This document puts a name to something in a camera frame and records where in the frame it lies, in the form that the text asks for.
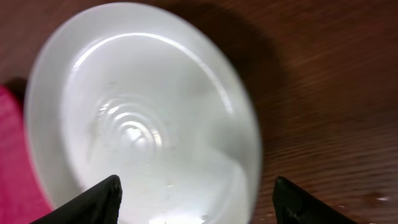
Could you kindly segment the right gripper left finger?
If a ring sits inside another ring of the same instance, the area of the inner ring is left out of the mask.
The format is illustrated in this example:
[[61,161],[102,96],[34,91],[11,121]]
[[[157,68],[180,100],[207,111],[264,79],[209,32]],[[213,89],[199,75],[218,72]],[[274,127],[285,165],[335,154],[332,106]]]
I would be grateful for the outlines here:
[[117,224],[123,190],[111,175],[32,224]]

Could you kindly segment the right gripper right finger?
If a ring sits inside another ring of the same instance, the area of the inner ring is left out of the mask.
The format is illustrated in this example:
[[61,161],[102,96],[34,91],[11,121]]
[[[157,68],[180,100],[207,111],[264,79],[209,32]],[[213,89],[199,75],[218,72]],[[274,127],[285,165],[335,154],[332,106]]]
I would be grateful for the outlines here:
[[285,177],[272,193],[277,224],[356,224]]

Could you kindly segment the white round plate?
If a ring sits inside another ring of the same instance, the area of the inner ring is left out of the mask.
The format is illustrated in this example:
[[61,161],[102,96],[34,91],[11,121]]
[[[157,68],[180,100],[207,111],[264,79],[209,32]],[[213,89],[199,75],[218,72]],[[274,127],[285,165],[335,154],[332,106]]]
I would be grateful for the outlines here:
[[158,7],[87,9],[46,41],[25,122],[37,177],[57,208],[110,175],[120,223],[248,223],[261,137],[233,66]]

